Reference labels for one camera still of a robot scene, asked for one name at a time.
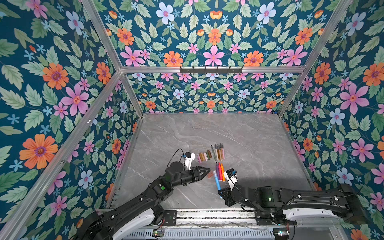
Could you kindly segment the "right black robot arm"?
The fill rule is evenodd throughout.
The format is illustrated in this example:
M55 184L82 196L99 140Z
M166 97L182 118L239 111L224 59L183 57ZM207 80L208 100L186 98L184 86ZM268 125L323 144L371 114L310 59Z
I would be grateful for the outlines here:
M229 187L218 194L226 206L239 204L250 208L257 219L278 225L305 218L342 219L347 224L370 222L357 192L348 184L326 191L298 191L286 188L259 187L251 189L229 180Z

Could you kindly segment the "purple marker pen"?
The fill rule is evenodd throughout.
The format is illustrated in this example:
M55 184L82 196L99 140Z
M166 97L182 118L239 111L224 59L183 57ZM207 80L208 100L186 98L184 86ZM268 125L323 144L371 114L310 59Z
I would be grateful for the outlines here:
M216 169L217 179L220 182L219 164L217 162L215 163L215 169Z

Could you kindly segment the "blue marker pen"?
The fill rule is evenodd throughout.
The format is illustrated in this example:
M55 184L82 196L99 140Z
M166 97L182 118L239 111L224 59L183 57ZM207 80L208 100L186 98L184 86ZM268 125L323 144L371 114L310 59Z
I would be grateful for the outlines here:
M219 178L218 178L218 175L217 175L217 171L213 170L213 174L214 174L214 178L215 178L217 189L218 189L218 191L220 191L221 190L221 185L220 185L220 181L219 181Z

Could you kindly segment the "red marker pen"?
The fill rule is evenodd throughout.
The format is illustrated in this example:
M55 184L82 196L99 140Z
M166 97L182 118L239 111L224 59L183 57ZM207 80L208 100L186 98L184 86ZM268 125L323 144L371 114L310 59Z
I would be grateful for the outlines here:
M220 182L222 182L222 179L221 179L221 168L220 168L220 163L219 164L219 173L220 173Z

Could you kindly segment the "ochre brown marker pen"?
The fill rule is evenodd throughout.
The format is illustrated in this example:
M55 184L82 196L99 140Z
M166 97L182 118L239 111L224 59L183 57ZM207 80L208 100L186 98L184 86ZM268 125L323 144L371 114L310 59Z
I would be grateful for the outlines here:
M220 159L221 161L223 161L224 160L223 145L221 143L219 144L219 153L220 153Z

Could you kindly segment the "dark green brown marker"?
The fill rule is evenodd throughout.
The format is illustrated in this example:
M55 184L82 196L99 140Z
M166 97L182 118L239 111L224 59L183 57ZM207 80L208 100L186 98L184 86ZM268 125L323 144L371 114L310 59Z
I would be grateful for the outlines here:
M214 157L214 160L217 162L218 159L217 159L217 154L216 154L216 150L215 150L214 146L211 146L211 149L212 149L212 155Z

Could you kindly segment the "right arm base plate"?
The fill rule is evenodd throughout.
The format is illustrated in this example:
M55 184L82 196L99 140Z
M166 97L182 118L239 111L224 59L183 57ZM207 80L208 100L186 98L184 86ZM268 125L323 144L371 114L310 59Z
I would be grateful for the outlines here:
M283 211L279 211L276 213L270 212L261 212L254 211L255 219L258 225L260 226L286 226L286 225L297 225L297 221L292 221L287 218L287 215L283 213Z

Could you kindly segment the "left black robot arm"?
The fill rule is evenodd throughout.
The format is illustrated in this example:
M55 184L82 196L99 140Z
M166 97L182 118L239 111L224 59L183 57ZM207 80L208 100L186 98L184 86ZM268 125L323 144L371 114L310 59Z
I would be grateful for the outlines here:
M164 175L152 181L137 197L101 215L95 211L84 218L72 239L121 240L130 230L157 225L164 214L160 203L172 195L174 188L201 181L210 172L211 169L201 166L185 170L182 163L173 162Z

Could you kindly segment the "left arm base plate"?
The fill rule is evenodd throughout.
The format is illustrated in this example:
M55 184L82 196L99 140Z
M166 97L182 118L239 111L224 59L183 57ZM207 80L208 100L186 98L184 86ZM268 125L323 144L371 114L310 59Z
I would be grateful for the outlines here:
M158 209L154 211L154 220L152 221L152 226L166 226L166 227L174 227L177 222L177 210L163 210Z

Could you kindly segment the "orange marker pen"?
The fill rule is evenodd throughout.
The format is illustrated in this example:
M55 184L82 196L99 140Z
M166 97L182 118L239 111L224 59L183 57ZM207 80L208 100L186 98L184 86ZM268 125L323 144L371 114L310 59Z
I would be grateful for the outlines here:
M224 166L223 166L222 163L220 163L220 168L221 168L221 179L222 179L222 182L225 182L226 181L225 171L224 171Z

